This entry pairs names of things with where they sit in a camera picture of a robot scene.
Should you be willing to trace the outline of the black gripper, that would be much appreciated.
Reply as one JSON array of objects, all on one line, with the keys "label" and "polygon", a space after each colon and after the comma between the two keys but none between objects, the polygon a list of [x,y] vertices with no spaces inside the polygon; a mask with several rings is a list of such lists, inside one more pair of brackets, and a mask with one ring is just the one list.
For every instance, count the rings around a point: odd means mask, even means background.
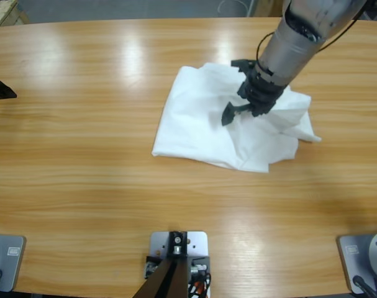
[{"label": "black gripper", "polygon": [[248,70],[245,74],[246,79],[237,94],[249,104],[234,106],[229,102],[222,113],[222,126],[231,124],[236,115],[245,111],[250,111],[254,117],[269,113],[287,87],[287,85],[278,86],[267,82],[256,70]]}]

